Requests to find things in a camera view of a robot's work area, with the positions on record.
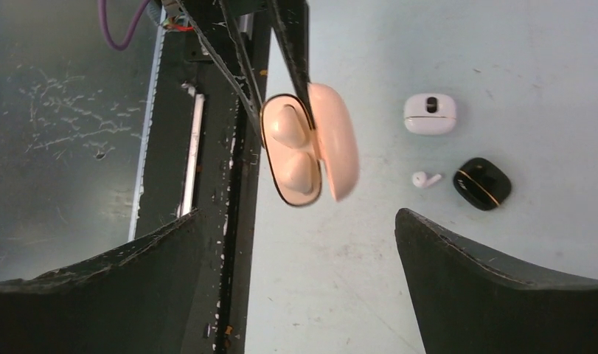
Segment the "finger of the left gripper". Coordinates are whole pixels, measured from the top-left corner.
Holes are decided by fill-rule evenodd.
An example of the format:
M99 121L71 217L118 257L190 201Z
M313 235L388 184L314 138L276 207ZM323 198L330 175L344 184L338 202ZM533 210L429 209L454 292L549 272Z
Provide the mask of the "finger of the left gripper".
M238 18L264 9L263 1L183 0L179 7L194 25L200 43L240 98L260 143L263 99Z
M268 0L268 14L296 96L303 104L307 123L316 128L310 105L309 4L305 0Z

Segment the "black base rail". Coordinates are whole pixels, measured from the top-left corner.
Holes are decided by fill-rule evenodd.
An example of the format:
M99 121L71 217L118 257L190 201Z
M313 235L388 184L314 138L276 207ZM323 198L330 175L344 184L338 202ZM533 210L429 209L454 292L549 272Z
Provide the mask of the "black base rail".
M131 234L145 303L135 353L243 353L260 141L196 34L159 37Z

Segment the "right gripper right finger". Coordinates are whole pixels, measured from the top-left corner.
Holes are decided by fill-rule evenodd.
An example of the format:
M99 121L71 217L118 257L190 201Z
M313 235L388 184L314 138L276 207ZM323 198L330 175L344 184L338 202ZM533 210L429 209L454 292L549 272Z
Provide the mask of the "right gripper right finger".
M427 353L598 353L598 280L519 260L407 208L395 239Z

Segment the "white earbud near case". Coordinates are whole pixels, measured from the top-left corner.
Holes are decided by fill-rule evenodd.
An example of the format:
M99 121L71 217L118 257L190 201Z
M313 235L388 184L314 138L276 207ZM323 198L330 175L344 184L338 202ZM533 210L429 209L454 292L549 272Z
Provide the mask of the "white earbud near case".
M440 181L442 179L442 174L437 173L429 176L424 171L418 171L414 173L411 178L412 184L416 188L426 189Z

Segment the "beige earbud charging case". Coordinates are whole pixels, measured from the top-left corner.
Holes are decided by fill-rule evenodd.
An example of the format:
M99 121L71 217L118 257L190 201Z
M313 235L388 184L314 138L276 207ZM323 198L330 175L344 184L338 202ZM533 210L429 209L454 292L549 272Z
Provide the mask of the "beige earbud charging case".
M306 207L316 202L324 182L328 183L333 199L341 201L355 189L360 173L355 132L341 95L321 83L309 84L308 93L316 125L314 130L308 126L303 104L292 94L278 94L269 98L260 111L261 133L272 178L280 198L292 207ZM300 148L287 147L272 137L270 125L274 115L284 105L296 109L306 133L306 144ZM283 164L293 153L298 152L309 153L316 161L313 191L309 195L289 190L281 185L279 179Z

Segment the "beige earbud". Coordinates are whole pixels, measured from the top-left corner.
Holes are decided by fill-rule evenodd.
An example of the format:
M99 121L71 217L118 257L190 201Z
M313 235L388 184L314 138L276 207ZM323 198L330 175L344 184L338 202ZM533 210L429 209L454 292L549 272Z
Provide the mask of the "beige earbud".
M291 105L284 105L274 115L270 127L272 137L289 148L300 148L306 144L306 133L296 109Z
M309 195L313 191L316 161L306 152L293 153L283 164L279 177L281 185L291 191Z

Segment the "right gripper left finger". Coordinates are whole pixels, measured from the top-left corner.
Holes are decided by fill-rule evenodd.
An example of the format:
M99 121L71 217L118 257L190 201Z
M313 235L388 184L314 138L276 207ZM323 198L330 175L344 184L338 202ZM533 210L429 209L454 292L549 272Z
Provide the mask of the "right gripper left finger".
M96 257L0 282L0 353L179 353L201 225L192 212Z

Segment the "white earbud charging case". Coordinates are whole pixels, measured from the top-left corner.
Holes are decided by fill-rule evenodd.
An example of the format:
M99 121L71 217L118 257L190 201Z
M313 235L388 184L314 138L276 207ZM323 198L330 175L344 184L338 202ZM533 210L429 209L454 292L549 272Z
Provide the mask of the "white earbud charging case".
M446 94L415 94L404 103L403 122L409 132L418 135L449 133L457 122L456 102Z

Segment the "black earbud charging case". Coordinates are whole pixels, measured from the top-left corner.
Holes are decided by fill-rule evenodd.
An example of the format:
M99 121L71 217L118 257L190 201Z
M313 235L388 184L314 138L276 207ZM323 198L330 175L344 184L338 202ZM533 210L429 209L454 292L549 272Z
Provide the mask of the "black earbud charging case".
M469 204L485 212L501 206L512 192L509 177L482 157L465 162L454 173L453 186Z

